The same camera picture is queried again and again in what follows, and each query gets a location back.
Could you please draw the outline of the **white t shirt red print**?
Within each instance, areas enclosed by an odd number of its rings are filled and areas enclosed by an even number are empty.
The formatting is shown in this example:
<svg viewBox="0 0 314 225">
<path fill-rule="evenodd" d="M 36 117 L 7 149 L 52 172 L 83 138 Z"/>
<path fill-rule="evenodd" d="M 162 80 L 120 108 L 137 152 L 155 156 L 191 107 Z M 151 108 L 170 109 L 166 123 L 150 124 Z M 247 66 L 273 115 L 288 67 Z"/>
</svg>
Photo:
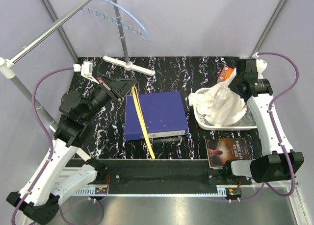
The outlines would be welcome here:
<svg viewBox="0 0 314 225">
<path fill-rule="evenodd" d="M 191 93 L 188 96 L 189 105 L 213 126 L 234 125 L 246 114 L 247 105 L 228 85 L 226 81 L 220 82 L 203 94 Z"/>
</svg>

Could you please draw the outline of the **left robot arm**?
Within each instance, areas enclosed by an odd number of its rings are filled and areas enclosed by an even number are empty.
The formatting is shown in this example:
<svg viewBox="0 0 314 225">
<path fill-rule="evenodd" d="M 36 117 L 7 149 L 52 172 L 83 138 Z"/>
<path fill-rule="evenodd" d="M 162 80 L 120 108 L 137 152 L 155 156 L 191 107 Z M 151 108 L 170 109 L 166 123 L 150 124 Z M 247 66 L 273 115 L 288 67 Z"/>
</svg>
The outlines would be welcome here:
<svg viewBox="0 0 314 225">
<path fill-rule="evenodd" d="M 90 157 L 81 146 L 91 132 L 92 119 L 111 100 L 122 101 L 137 80 L 102 75 L 96 83 L 89 97 L 83 97 L 77 90 L 62 96 L 59 111 L 66 117 L 60 121 L 54 137 L 50 139 L 51 146 L 46 157 L 24 188 L 11 192 L 6 199 L 35 223 L 48 224 L 64 201 L 84 185 L 108 180 L 106 165 Z M 74 154 L 78 154 L 85 164 L 58 183 L 59 175 Z"/>
</svg>

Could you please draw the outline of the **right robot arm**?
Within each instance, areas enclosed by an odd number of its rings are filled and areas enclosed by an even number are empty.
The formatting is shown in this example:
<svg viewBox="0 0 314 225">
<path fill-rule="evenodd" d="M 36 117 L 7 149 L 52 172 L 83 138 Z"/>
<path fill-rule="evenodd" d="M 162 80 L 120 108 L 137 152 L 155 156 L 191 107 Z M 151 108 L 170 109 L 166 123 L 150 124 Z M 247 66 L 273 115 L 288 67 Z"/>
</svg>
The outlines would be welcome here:
<svg viewBox="0 0 314 225">
<path fill-rule="evenodd" d="M 245 101 L 256 123 L 262 144 L 262 156 L 253 160 L 228 160 L 223 167 L 223 179 L 234 184 L 241 176 L 257 183 L 294 179 L 304 163 L 301 152 L 295 152 L 279 121 L 273 90 L 269 81 L 259 78 L 255 58 L 238 59 L 231 90 Z"/>
</svg>

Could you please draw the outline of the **yellow plastic hanger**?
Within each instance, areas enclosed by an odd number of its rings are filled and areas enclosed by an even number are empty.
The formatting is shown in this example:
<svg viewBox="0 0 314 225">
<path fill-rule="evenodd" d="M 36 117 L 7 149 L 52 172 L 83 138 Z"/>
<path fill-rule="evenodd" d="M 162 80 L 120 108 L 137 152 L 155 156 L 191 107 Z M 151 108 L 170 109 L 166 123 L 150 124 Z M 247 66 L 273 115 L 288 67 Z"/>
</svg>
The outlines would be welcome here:
<svg viewBox="0 0 314 225">
<path fill-rule="evenodd" d="M 147 128 L 146 128 L 146 125 L 145 125 L 144 116 L 143 116 L 141 105 L 140 105 L 140 101 L 139 101 L 139 95 L 138 95 L 138 92 L 137 92 L 137 88 L 135 86 L 133 86 L 131 88 L 131 93 L 132 93 L 132 98 L 133 98 L 134 106 L 135 106 L 135 109 L 136 109 L 136 113 L 137 113 L 137 116 L 138 116 L 138 120 L 139 120 L 139 123 L 140 123 L 140 127 L 141 127 L 141 130 L 142 130 L 142 133 L 143 133 L 143 136 L 144 136 L 144 140 L 146 142 L 149 154 L 150 154 L 152 159 L 155 159 L 155 154 L 153 152 L 153 148 L 152 148 L 152 145 L 151 145 L 151 142 L 150 142 L 150 139 L 149 139 L 149 136 L 148 136 Z"/>
</svg>

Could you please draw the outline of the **grey t shirt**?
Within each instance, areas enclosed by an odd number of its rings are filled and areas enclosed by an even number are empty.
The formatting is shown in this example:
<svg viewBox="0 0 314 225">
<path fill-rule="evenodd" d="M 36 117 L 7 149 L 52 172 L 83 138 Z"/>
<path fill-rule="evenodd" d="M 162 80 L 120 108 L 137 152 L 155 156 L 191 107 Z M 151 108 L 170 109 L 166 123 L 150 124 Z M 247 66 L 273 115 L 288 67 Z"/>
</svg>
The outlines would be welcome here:
<svg viewBox="0 0 314 225">
<path fill-rule="evenodd" d="M 244 127 L 252 127 L 255 126 L 256 123 L 253 118 L 253 114 L 251 110 L 248 108 L 244 116 L 237 121 L 233 126 L 244 126 Z"/>
</svg>

